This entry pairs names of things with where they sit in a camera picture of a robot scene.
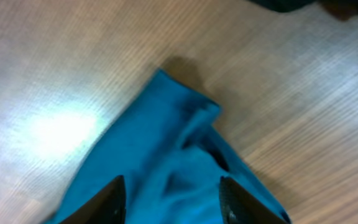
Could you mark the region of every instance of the wooden floor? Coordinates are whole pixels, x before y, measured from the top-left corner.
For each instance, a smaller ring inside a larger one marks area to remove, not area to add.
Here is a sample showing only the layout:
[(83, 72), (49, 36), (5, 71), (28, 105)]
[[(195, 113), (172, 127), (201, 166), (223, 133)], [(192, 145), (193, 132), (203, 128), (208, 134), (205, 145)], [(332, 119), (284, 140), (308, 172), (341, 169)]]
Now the wooden floor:
[(240, 0), (0, 0), (0, 223), (56, 209), (159, 66), (295, 223), (358, 223), (358, 18)]

